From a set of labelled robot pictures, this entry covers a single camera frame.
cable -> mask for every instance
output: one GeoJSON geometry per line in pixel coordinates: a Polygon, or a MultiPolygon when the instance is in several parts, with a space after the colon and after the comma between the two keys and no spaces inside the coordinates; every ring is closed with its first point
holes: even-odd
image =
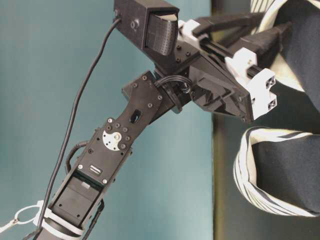
{"type": "Polygon", "coordinates": [[[66,174],[68,174],[71,170],[71,164],[70,161],[72,159],[72,157],[75,155],[76,151],[78,151],[78,149],[85,147],[88,144],[88,141],[81,141],[79,143],[77,143],[69,152],[68,156],[65,159],[65,172],[66,174]]]}
{"type": "Polygon", "coordinates": [[[100,60],[100,58],[101,58],[101,56],[102,56],[102,54],[104,52],[104,49],[105,49],[105,46],[106,46],[106,43],[107,43],[107,40],[108,40],[110,34],[117,27],[117,25],[118,25],[118,23],[120,21],[121,21],[121,18],[118,18],[117,20],[115,20],[114,23],[111,25],[109,31],[106,33],[106,35],[105,35],[105,37],[103,39],[103,42],[102,42],[101,49],[100,49],[97,57],[94,59],[93,63],[91,64],[91,66],[89,68],[89,71],[88,71],[85,79],[82,81],[80,89],[78,90],[78,92],[76,94],[76,97],[75,97],[74,102],[73,102],[72,110],[71,110],[69,123],[68,123],[67,129],[66,129],[66,133],[65,133],[65,136],[64,136],[64,140],[63,140],[63,143],[62,143],[59,155],[58,155],[57,162],[55,164],[54,170],[53,170],[52,175],[50,177],[50,181],[49,181],[46,193],[45,193],[44,203],[43,203],[43,207],[42,207],[41,212],[40,212],[39,222],[38,222],[37,228],[36,228],[36,230],[34,232],[32,232],[29,235],[27,235],[26,237],[24,237],[23,240],[28,240],[29,238],[31,238],[32,236],[38,234],[41,231],[42,222],[44,220],[45,212],[46,212],[46,209],[47,209],[47,206],[48,206],[48,203],[49,203],[49,198],[50,198],[50,195],[51,195],[51,191],[52,191],[52,188],[53,188],[57,173],[58,173],[59,168],[61,166],[61,163],[63,161],[63,157],[64,157],[64,154],[65,154],[65,151],[66,151],[66,147],[67,147],[67,144],[68,144],[68,141],[69,141],[69,138],[70,138],[71,130],[72,130],[72,127],[74,125],[75,116],[76,116],[76,112],[77,112],[77,108],[78,108],[78,104],[79,104],[81,95],[82,95],[82,93],[83,93],[83,91],[84,91],[84,89],[85,89],[85,87],[86,87],[86,85],[88,83],[88,80],[89,80],[92,72],[94,71],[97,63],[99,62],[99,60],[100,60]]]}
{"type": "Polygon", "coordinates": [[[94,229],[94,227],[95,227],[95,225],[96,225],[96,223],[98,221],[98,218],[100,217],[100,215],[101,215],[102,211],[104,210],[104,208],[105,208],[105,202],[104,202],[103,199],[101,199],[100,205],[99,205],[99,207],[98,207],[98,209],[97,209],[97,211],[96,211],[96,213],[95,213],[95,215],[94,215],[94,217],[93,217],[93,219],[92,219],[92,221],[90,223],[90,226],[89,226],[88,230],[86,231],[84,237],[82,238],[82,240],[87,240],[88,239],[89,235],[91,234],[92,230],[94,229]]]}
{"type": "Polygon", "coordinates": [[[165,76],[163,78],[160,78],[159,80],[154,82],[154,85],[158,88],[164,84],[167,84],[169,82],[180,82],[184,84],[184,87],[181,89],[185,94],[190,92],[191,86],[192,86],[192,81],[181,75],[170,75],[170,76],[165,76]]]}

hole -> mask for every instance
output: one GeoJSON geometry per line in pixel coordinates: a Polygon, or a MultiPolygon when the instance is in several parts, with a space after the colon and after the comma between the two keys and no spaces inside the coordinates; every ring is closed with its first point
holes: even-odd
{"type": "Polygon", "coordinates": [[[129,119],[129,122],[132,123],[132,124],[136,124],[138,122],[138,120],[140,119],[141,114],[142,114],[141,111],[135,110],[133,112],[133,114],[131,115],[131,117],[129,119]]]}

white plastic part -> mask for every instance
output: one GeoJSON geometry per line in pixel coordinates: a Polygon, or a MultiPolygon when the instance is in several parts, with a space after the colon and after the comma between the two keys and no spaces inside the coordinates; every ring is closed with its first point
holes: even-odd
{"type": "Polygon", "coordinates": [[[254,52],[243,47],[233,58],[226,57],[225,64],[235,80],[250,93],[254,120],[277,106],[277,96],[270,92],[271,87],[276,84],[275,73],[265,68],[252,79],[247,75],[248,69],[257,65],[257,55],[254,52]]]}
{"type": "MultiPolygon", "coordinates": [[[[38,225],[38,222],[39,222],[39,217],[40,217],[41,208],[42,208],[43,204],[44,204],[43,200],[42,201],[38,201],[38,203],[37,203],[37,206],[39,207],[39,211],[38,211],[38,213],[35,215],[35,217],[33,219],[33,224],[36,225],[36,226],[38,225]]],[[[60,231],[56,230],[55,228],[50,226],[48,223],[46,223],[46,221],[43,220],[42,221],[42,227],[44,229],[46,229],[52,235],[56,236],[57,238],[60,238],[60,239],[63,239],[63,240],[80,240],[81,239],[81,235],[85,231],[84,229],[79,229],[79,228],[73,226],[72,224],[70,224],[69,222],[65,221],[61,217],[55,215],[51,211],[51,209],[49,209],[49,208],[47,208],[45,210],[44,217],[54,220],[58,224],[64,226],[66,229],[70,230],[71,232],[75,233],[76,235],[79,235],[77,237],[74,237],[74,236],[69,236],[67,234],[64,234],[63,232],[60,232],[60,231]]]]}
{"type": "Polygon", "coordinates": [[[200,40],[203,37],[208,37],[207,34],[204,34],[203,36],[195,37],[193,35],[193,30],[197,28],[200,25],[200,23],[196,22],[195,20],[188,20],[186,22],[179,20],[178,21],[178,27],[179,27],[179,34],[178,34],[178,40],[186,42],[193,47],[201,50],[200,48],[200,40]]]}
{"type": "Polygon", "coordinates": [[[9,223],[7,223],[6,225],[0,227],[0,234],[3,233],[4,231],[14,227],[15,225],[17,225],[18,221],[19,220],[17,218],[15,218],[15,219],[11,220],[9,223]]]}

dark background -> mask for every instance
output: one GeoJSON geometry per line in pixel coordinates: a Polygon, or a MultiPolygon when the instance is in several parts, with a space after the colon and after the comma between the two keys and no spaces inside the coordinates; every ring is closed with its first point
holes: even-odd
{"type": "MultiPolygon", "coordinates": [[[[213,13],[248,12],[249,0],[214,0],[213,13]]],[[[214,115],[214,239],[318,240],[320,218],[287,217],[263,212],[240,194],[233,178],[233,163],[242,134],[252,126],[320,133],[320,114],[301,92],[278,83],[272,88],[278,106],[253,124],[214,115]]]]}

black and white striped cloth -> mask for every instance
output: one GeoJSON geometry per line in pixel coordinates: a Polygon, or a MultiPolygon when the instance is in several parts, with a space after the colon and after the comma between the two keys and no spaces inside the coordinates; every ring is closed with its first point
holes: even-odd
{"type": "Polygon", "coordinates": [[[253,145],[261,142],[280,143],[311,136],[314,137],[312,133],[286,129],[255,127],[247,130],[241,139],[240,150],[233,166],[234,180],[241,194],[255,207],[268,213],[283,216],[319,216],[318,212],[290,204],[259,188],[257,185],[257,168],[253,151],[253,145]]]}
{"type": "MultiPolygon", "coordinates": [[[[292,22],[291,41],[271,70],[277,81],[305,92],[320,112],[320,1],[251,0],[251,12],[265,12],[252,34],[292,22]],[[307,44],[312,39],[314,44],[307,44]]],[[[247,130],[233,175],[255,207],[283,216],[320,216],[320,135],[286,129],[247,130]]]]}

